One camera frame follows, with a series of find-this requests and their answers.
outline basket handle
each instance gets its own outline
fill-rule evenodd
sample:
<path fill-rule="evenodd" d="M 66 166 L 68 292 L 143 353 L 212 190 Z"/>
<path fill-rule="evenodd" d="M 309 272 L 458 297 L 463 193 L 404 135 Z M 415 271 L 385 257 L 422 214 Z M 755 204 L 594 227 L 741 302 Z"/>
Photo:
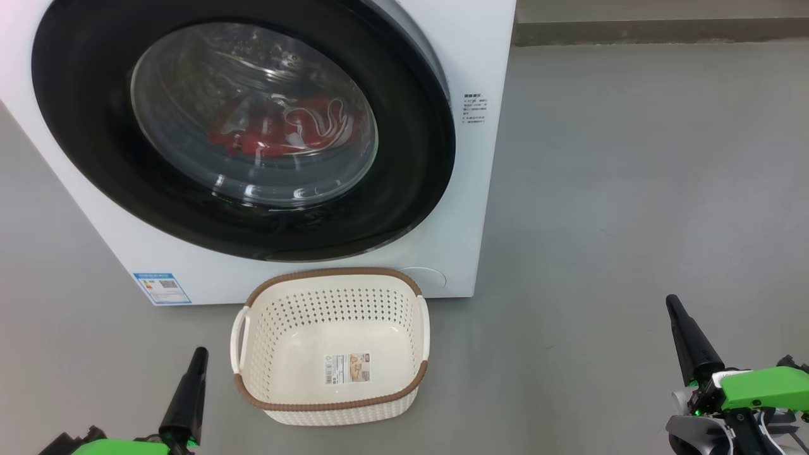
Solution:
<path fill-rule="evenodd" d="M 427 311 L 427 300 L 423 296 L 418 296 L 418 303 L 421 307 L 421 326 L 424 327 L 424 351 L 421 360 L 428 360 L 430 357 L 430 313 Z"/>
<path fill-rule="evenodd" d="M 241 374 L 242 369 L 244 369 L 244 348 L 248 340 L 248 333 L 247 330 L 244 331 L 244 336 L 240 343 L 242 345 L 241 350 L 239 349 L 239 333 L 242 331 L 245 321 L 247 321 L 247 324 L 250 323 L 248 311 L 250 311 L 250 307 L 245 305 L 236 315 L 236 320 L 233 321 L 233 329 L 231 330 L 231 368 L 233 368 L 233 374 Z"/>

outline washing machine door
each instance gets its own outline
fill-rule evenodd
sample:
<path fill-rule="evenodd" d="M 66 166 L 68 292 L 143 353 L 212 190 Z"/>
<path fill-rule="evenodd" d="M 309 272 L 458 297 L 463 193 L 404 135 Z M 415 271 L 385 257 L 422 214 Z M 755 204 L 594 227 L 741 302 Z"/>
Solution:
<path fill-rule="evenodd" d="M 434 65 L 356 0 L 59 0 L 32 77 L 87 179 L 221 253 L 378 248 L 435 208 L 452 171 Z"/>

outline front-loading washing machine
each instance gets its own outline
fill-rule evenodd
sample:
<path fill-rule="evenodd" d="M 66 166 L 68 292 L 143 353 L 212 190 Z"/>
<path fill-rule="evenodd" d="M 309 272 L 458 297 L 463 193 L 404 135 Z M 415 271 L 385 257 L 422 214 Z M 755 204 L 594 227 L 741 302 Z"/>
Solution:
<path fill-rule="evenodd" d="M 514 10 L 4 2 L 0 100 L 154 304 L 355 266 L 471 296 Z"/>

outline blue sticker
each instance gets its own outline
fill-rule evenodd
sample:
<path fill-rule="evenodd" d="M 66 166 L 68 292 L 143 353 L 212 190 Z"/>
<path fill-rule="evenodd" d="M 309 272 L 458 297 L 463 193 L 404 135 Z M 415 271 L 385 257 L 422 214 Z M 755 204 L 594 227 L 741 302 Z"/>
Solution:
<path fill-rule="evenodd" d="M 190 304 L 191 299 L 173 274 L 133 274 L 143 290 L 158 305 Z"/>

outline brown basket rim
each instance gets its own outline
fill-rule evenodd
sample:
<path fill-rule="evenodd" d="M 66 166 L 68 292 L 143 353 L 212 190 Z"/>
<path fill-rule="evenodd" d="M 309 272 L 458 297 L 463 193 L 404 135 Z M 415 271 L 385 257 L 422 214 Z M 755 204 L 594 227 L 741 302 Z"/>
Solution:
<path fill-rule="evenodd" d="M 419 289 L 418 285 L 412 278 L 403 274 L 398 270 L 393 269 L 385 269 L 383 267 L 349 267 L 343 269 L 321 269 L 321 270 L 307 270 L 303 272 L 294 272 L 291 274 L 284 274 L 281 276 L 277 276 L 273 279 L 268 279 L 267 281 L 263 282 L 259 287 L 256 288 L 255 291 L 250 294 L 248 297 L 247 302 L 245 305 L 252 308 L 253 303 L 256 302 L 258 296 L 266 291 L 269 287 L 284 283 L 287 281 L 293 281 L 296 279 L 307 279 L 307 278 L 318 278 L 324 276 L 339 276 L 339 275 L 387 275 L 394 278 L 398 278 L 405 283 L 407 283 L 416 296 L 421 296 L 421 289 Z M 373 406 L 388 402 L 394 402 L 396 400 L 400 400 L 411 392 L 413 392 L 421 383 L 421 380 L 424 379 L 424 375 L 427 372 L 427 361 L 422 360 L 421 365 L 419 366 L 418 372 L 416 372 L 416 377 L 408 384 L 404 389 L 391 393 L 389 395 L 383 395 L 382 397 L 376 398 L 367 398 L 364 400 L 355 400 L 352 402 L 338 402 L 338 403 L 320 403 L 320 404 L 308 404 L 308 405 L 293 405 L 293 404 L 283 404 L 283 403 L 267 403 L 262 402 L 261 400 L 253 397 L 247 389 L 247 386 L 244 384 L 244 379 L 242 375 L 239 373 L 235 374 L 235 381 L 236 381 L 236 388 L 239 390 L 239 393 L 242 397 L 253 406 L 262 409 L 262 410 L 271 410 L 271 411 L 285 411 L 285 412 L 317 412 L 323 410 L 346 410 L 346 409 L 353 409 L 359 408 L 364 406 Z"/>

